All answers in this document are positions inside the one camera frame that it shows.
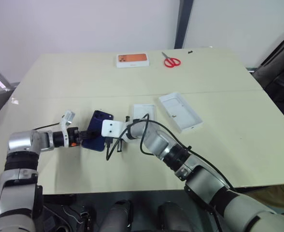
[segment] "smartphone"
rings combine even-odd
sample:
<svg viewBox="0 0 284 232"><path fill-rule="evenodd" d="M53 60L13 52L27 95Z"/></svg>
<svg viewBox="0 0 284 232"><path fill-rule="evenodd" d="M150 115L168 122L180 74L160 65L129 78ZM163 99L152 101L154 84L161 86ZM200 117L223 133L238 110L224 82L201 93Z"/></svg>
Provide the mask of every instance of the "smartphone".
<svg viewBox="0 0 284 232"><path fill-rule="evenodd" d="M96 110L90 120L87 130L98 131L100 135L94 139L83 139L82 147L95 150L103 151L105 138L101 136L102 122L105 119L113 120L113 115Z"/></svg>

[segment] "white wall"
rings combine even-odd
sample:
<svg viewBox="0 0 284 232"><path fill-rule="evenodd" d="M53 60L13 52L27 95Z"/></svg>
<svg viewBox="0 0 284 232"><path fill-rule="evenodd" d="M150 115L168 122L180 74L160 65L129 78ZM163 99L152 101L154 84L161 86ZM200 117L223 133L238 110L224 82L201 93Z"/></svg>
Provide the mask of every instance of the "white wall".
<svg viewBox="0 0 284 232"><path fill-rule="evenodd" d="M43 53L172 49L178 0L0 0L0 72L19 82Z"/></svg>
<svg viewBox="0 0 284 232"><path fill-rule="evenodd" d="M284 39L284 0L194 0L184 47L225 47L257 67Z"/></svg>

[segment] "orange phone box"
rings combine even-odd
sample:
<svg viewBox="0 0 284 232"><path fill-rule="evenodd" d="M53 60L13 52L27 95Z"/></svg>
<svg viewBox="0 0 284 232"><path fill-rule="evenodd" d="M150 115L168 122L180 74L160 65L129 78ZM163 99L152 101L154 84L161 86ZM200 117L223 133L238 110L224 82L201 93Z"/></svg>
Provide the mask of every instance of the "orange phone box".
<svg viewBox="0 0 284 232"><path fill-rule="evenodd" d="M118 68L131 68L149 66L150 61L146 53L120 54L116 56L116 66Z"/></svg>

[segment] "red scissors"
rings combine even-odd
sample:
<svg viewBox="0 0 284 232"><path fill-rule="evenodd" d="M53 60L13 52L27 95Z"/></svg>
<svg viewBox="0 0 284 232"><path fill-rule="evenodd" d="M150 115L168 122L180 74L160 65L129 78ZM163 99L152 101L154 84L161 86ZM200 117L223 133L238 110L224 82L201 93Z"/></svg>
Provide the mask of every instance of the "red scissors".
<svg viewBox="0 0 284 232"><path fill-rule="evenodd" d="M173 68L175 66L179 66L181 64L181 61L177 58L171 58L168 57L165 53L161 52L163 56L166 58L163 63L165 64L166 67L168 68Z"/></svg>

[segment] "beige tabletop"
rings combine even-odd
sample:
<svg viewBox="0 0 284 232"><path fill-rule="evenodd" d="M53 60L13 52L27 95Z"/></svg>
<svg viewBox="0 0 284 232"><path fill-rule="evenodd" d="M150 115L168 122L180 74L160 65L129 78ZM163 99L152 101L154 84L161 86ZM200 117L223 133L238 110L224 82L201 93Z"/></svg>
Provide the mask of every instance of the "beige tabletop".
<svg viewBox="0 0 284 232"><path fill-rule="evenodd" d="M158 106L158 97L178 91L204 124L177 133L185 144L217 166L235 187L284 183L284 116L254 78L227 50L166 51L182 61L168 69L161 51L148 52L149 67L118 69L115 53L43 55L0 111L0 173L8 138L76 113L72 126L85 130L95 110L124 121L135 103ZM51 128L59 131L58 126ZM182 189L173 172L129 144L110 161L105 152L81 147L41 153L39 184L44 194Z"/></svg>

